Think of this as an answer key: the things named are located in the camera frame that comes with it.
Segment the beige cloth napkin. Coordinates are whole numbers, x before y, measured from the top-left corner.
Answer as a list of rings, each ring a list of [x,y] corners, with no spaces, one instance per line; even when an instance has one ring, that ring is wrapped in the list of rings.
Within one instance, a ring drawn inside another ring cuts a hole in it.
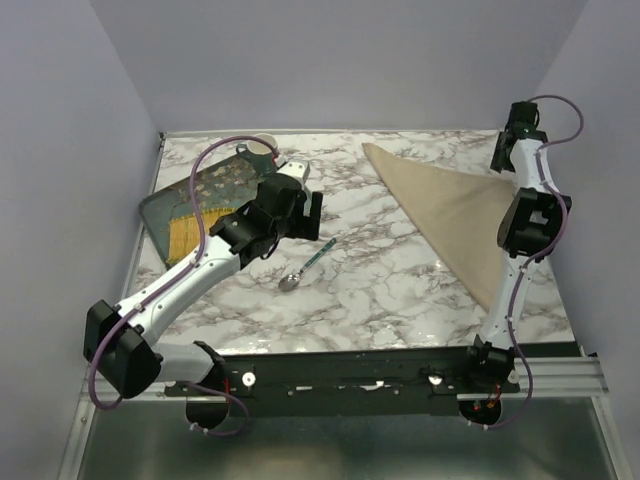
[[[489,310],[501,275],[497,234],[514,196],[512,184],[407,160],[373,143],[362,148],[434,252]]]

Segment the green handled metal spoon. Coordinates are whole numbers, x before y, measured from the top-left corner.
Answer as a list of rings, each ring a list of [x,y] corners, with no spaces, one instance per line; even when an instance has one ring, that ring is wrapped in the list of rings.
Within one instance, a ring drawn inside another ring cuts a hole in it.
[[[304,274],[314,266],[333,246],[337,243],[336,238],[329,240],[321,249],[319,249],[312,257],[310,257],[304,265],[294,273],[284,276],[278,283],[278,289],[282,292],[289,292],[296,289]]]

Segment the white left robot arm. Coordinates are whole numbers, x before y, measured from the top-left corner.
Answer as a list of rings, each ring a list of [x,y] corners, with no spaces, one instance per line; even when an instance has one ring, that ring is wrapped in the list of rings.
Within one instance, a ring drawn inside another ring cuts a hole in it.
[[[323,195],[308,190],[308,175],[304,162],[285,164],[154,283],[116,306],[94,304],[83,346],[89,376],[102,376],[123,399],[168,381],[188,382],[201,395],[214,393],[222,372],[213,349],[204,343],[171,346],[160,338],[207,291],[253,260],[269,258],[282,239],[318,239]]]

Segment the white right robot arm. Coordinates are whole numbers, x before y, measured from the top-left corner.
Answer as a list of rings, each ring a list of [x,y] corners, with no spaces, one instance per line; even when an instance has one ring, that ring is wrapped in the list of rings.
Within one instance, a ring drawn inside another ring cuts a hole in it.
[[[459,370],[462,384],[474,392],[499,392],[514,370],[516,329],[532,278],[564,234],[572,206],[551,178],[546,149],[552,142],[539,122],[535,97],[513,103],[490,164],[496,173],[514,174],[516,191],[497,233],[503,252],[497,292]]]

